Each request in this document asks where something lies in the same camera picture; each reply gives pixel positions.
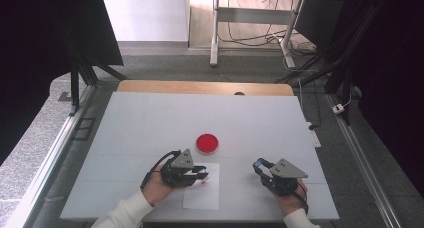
black curtain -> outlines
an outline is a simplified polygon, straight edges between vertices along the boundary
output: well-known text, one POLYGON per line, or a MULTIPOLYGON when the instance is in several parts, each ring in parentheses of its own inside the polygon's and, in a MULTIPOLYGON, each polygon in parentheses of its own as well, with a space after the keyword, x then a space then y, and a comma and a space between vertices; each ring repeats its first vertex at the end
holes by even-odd
POLYGON ((70 47, 82 59, 109 65, 123 62, 103 0, 0 0, 0 4, 3 163, 48 98, 52 80, 70 71, 70 47))
POLYGON ((424 3, 387 0, 355 54, 359 108, 411 182, 424 194, 424 3))

red petri dish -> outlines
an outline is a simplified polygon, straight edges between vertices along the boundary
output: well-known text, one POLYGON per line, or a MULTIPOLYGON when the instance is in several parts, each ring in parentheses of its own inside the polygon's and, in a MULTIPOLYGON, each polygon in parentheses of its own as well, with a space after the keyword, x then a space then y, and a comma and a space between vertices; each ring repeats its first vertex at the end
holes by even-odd
POLYGON ((212 134, 203 134, 196 140, 197 150, 203 155, 211 155, 218 147, 218 139, 212 134))

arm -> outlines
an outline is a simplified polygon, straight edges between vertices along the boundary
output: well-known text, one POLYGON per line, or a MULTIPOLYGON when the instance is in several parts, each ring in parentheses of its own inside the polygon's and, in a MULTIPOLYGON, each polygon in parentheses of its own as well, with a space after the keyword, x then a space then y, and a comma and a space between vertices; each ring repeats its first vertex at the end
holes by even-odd
POLYGON ((173 189, 167 186, 159 172, 154 172, 143 191, 136 192, 104 216, 99 217, 92 227, 94 228, 138 228, 145 215, 153 210, 157 202, 165 199, 173 189))
MULTIPOLYGON (((302 179, 297 179, 299 186, 296 189, 296 193, 301 197, 306 197, 308 189, 303 184, 302 179)), ((283 218, 287 228, 320 228, 318 225, 314 225, 306 216, 305 210, 302 208, 301 202, 294 196, 278 196, 273 193, 275 198, 280 205, 281 211, 285 215, 283 218)))

white paper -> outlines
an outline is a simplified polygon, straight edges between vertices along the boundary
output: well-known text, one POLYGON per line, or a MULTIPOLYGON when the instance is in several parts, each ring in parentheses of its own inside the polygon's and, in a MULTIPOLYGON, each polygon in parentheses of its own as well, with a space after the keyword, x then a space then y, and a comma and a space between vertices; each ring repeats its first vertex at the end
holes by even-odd
POLYGON ((186 209, 219 209, 219 164, 196 163, 206 166, 209 173, 208 180, 202 184, 196 181, 192 186, 185 188, 183 208, 186 209))

hand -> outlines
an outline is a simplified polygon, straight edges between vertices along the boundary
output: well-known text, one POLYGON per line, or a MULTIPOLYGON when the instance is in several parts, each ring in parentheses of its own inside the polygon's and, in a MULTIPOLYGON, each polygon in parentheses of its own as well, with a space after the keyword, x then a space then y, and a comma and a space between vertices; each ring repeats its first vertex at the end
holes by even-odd
POLYGON ((149 181, 142 191, 144 197, 151 206, 154 206, 159 201, 162 201, 169 194, 171 194, 172 191, 174 191, 173 188, 163 182, 162 176, 160 175, 161 168, 162 165, 156 167, 155 171, 152 172, 149 181))
MULTIPOLYGON (((297 182, 299 183, 299 186, 296 189, 296 193, 299 194, 303 199, 305 199, 306 192, 308 191, 308 189, 306 188, 305 184, 303 184, 302 179, 298 178, 297 182)), ((303 208, 303 205, 300 202, 300 200, 297 199, 296 197, 292 196, 292 195, 278 196, 273 192, 272 192, 272 194, 277 199, 278 204, 280 205, 280 208, 285 215, 288 215, 288 214, 292 213, 293 211, 296 211, 300 208, 303 208)))

